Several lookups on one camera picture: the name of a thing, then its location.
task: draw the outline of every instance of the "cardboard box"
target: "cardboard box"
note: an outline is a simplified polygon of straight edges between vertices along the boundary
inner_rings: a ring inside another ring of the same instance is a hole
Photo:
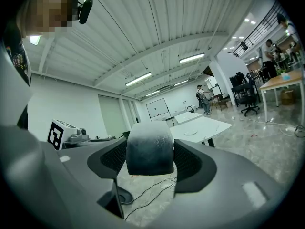
[[[284,89],[281,91],[282,104],[289,105],[295,103],[294,91],[291,89]]]

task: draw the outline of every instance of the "white table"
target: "white table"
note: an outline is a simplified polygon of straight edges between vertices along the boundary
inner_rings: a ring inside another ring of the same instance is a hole
[[[197,119],[201,116],[202,116],[202,114],[200,114],[200,113],[186,112],[186,113],[183,113],[180,115],[176,115],[175,119],[178,122],[178,124],[180,125],[180,124],[188,122],[190,120]]]
[[[305,118],[305,92],[304,92],[304,83],[302,80],[302,71],[301,69],[297,69],[291,72],[288,72],[290,79],[289,80],[283,80],[282,76],[277,76],[274,78],[271,78],[269,81],[267,81],[264,85],[262,85],[259,89],[262,92],[263,96],[263,102],[264,102],[264,110],[265,110],[265,121],[268,122],[268,116],[267,116],[267,102],[266,102],[266,97],[264,94],[264,91],[267,90],[274,90],[275,93],[275,100],[276,100],[276,106],[278,107],[278,99],[277,99],[277,94],[276,94],[276,88],[284,87],[284,86],[290,86],[293,84],[298,84],[300,85],[300,90],[301,90],[301,125],[304,126],[304,118]]]
[[[231,124],[213,120],[207,117],[200,117],[189,122],[170,128],[173,139],[181,139],[194,143],[203,143],[208,140],[210,146],[214,146],[213,137],[231,127]]]

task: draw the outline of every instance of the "gray floor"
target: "gray floor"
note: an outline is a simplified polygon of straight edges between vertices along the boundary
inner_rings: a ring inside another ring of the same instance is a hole
[[[270,97],[267,95],[267,100],[274,96],[273,92],[268,92],[268,94],[270,94]],[[303,162],[305,138],[298,138],[292,132],[286,131],[285,125],[266,125],[264,123],[263,103],[260,103],[259,106],[261,108],[258,115],[250,112],[246,118],[262,123],[241,120],[245,118],[240,113],[244,106],[238,108],[232,106],[223,109],[223,111],[220,111],[219,107],[216,109],[213,106],[213,114],[207,117],[232,124],[232,127],[214,138],[214,144],[216,148],[248,158],[283,187],[289,187]],[[300,122],[300,109],[300,103],[276,107],[275,102],[268,102],[268,117],[269,119],[272,118],[272,123],[296,126]],[[169,127],[173,125],[171,120],[167,123]],[[136,198],[154,183],[168,177],[168,175],[132,177],[128,174],[127,167],[124,165],[119,173],[118,183],[129,190]],[[159,185],[156,185],[134,201],[132,205],[123,206],[125,217],[135,208],[148,204],[161,191]],[[137,226],[146,226],[166,208],[172,198],[173,192],[169,189],[165,190],[149,206],[132,213],[127,221]]]

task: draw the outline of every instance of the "railing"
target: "railing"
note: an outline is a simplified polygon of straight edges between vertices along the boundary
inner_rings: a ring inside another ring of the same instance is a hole
[[[248,49],[252,47],[275,23],[277,23],[277,14],[281,13],[286,15],[283,7],[279,2],[275,2],[272,8],[269,10],[263,20],[257,25],[257,27],[250,33],[250,35],[244,40]],[[240,57],[246,50],[239,45],[233,52],[229,52],[236,57]]]

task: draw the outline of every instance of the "fluorescent light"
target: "fluorescent light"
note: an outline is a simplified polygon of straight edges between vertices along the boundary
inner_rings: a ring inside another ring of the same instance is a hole
[[[144,75],[142,75],[142,76],[140,76],[140,77],[138,77],[138,78],[132,80],[131,82],[126,83],[125,85],[126,85],[126,86],[130,86],[130,85],[132,85],[132,84],[134,84],[134,83],[136,83],[136,82],[138,82],[138,81],[140,81],[140,80],[143,80],[144,78],[146,78],[146,77],[148,77],[148,76],[151,76],[151,75],[152,75],[152,73],[149,72],[149,73],[147,73],[147,74],[144,74]]]
[[[31,36],[30,37],[30,43],[37,46],[37,44],[39,43],[40,37],[41,36]]]
[[[160,90],[155,91],[155,92],[153,92],[153,93],[151,93],[151,94],[147,94],[146,96],[150,96],[150,95],[156,94],[156,93],[158,93],[158,92],[160,92]]]
[[[188,80],[175,84],[174,86],[180,85],[182,83],[188,82]]]
[[[204,53],[197,54],[197,55],[194,55],[194,56],[191,56],[191,57],[185,58],[185,59],[181,59],[181,60],[179,61],[179,63],[184,63],[184,62],[187,62],[187,61],[190,61],[190,60],[194,60],[194,59],[202,58],[203,56],[204,56]]]

